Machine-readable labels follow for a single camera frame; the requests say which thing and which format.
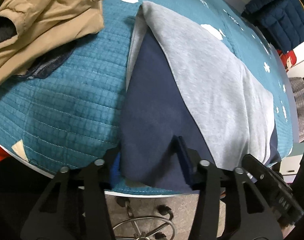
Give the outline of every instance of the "beige jacket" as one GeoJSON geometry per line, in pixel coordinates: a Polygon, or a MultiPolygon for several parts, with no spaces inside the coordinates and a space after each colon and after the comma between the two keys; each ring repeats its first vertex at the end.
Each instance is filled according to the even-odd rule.
{"type": "Polygon", "coordinates": [[[45,52],[103,25],[102,0],[5,0],[0,16],[9,18],[17,35],[0,43],[0,84],[24,73],[45,52]]]}

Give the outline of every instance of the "red toy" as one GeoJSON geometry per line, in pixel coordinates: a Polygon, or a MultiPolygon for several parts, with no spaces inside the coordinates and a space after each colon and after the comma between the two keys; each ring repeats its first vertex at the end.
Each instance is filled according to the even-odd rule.
{"type": "Polygon", "coordinates": [[[294,53],[293,50],[289,51],[288,53],[286,54],[283,54],[279,49],[277,50],[278,54],[279,54],[279,57],[281,58],[281,61],[286,69],[286,72],[289,71],[289,69],[291,67],[293,67],[293,65],[296,64],[297,62],[297,58],[296,58],[296,55],[294,53]]]}

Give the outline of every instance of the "quilted bed cover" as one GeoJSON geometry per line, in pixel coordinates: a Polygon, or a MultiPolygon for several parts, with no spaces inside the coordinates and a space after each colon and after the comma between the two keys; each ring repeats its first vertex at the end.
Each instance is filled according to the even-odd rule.
{"type": "MultiPolygon", "coordinates": [[[[13,152],[22,140],[30,164],[55,174],[62,166],[84,167],[119,141],[125,75],[135,15],[143,0],[105,0],[105,28],[78,41],[71,57],[50,77],[0,87],[0,144],[13,152]]],[[[223,0],[149,0],[208,29],[241,59],[274,97],[278,151],[292,148],[289,102],[276,58],[264,40],[223,0]]],[[[137,195],[173,194],[151,187],[113,191],[137,195]]]]}

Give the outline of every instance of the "light gray blanket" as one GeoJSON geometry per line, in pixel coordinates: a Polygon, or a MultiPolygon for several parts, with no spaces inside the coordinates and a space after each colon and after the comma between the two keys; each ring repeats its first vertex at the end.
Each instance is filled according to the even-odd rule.
{"type": "Polygon", "coordinates": [[[132,34],[127,85],[147,26],[164,51],[216,166],[232,170],[248,153],[266,163],[274,129],[273,95],[220,40],[197,23],[144,1],[132,34]]]}

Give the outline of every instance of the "navy puffer jacket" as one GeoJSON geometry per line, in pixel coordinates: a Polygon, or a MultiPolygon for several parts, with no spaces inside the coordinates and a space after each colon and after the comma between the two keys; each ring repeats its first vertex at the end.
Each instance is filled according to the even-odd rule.
{"type": "Polygon", "coordinates": [[[251,0],[242,16],[283,53],[304,41],[304,9],[299,0],[251,0]]]}

